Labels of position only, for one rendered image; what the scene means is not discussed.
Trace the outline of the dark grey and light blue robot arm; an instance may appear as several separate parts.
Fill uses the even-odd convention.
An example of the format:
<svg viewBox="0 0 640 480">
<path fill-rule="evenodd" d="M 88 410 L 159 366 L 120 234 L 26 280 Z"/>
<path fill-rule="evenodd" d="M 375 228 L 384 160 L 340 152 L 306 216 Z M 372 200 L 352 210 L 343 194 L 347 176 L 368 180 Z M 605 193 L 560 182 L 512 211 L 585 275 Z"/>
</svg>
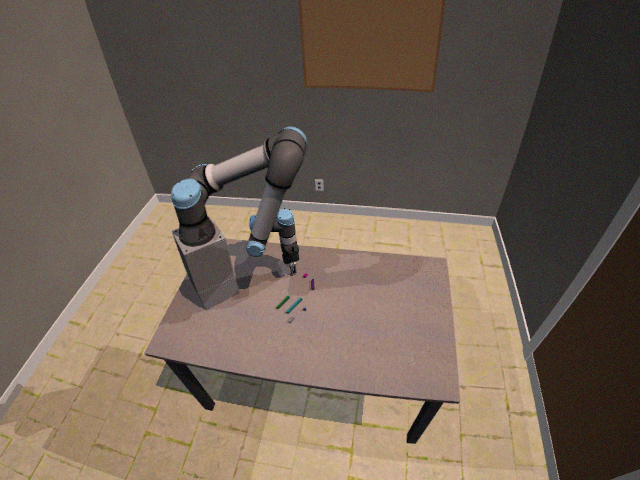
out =
<svg viewBox="0 0 640 480">
<path fill-rule="evenodd" d="M 293 237 L 296 233 L 293 213 L 279 209 L 302 165 L 306 149 L 304 133 L 295 127 L 286 127 L 278 135 L 266 139 L 264 146 L 217 165 L 195 167 L 187 179 L 175 184 L 171 190 L 179 220 L 180 241 L 186 246 L 209 242 L 216 231 L 205 208 L 208 197 L 220 191 L 223 185 L 265 168 L 268 168 L 266 186 L 257 215 L 250 217 L 251 234 L 246 251 L 251 256 L 261 256 L 271 232 L 279 232 L 282 238 Z"/>
</svg>

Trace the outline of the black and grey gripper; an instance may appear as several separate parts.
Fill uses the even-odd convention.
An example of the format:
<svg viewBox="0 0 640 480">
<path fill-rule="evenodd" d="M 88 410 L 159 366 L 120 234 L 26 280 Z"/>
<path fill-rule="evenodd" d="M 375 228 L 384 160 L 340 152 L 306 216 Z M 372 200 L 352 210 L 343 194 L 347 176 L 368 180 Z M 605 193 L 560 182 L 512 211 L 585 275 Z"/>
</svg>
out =
<svg viewBox="0 0 640 480">
<path fill-rule="evenodd" d="M 292 262 L 293 262 L 295 273 L 297 273 L 296 261 L 299 261 L 299 246 L 297 244 L 296 233 L 291 238 L 286 239 L 280 236 L 279 238 L 280 238 L 281 250 L 283 253 L 282 257 L 283 257 L 284 264 L 289 264 L 289 266 L 291 266 L 290 267 L 291 273 L 294 274 L 293 268 L 292 268 Z"/>
</svg>

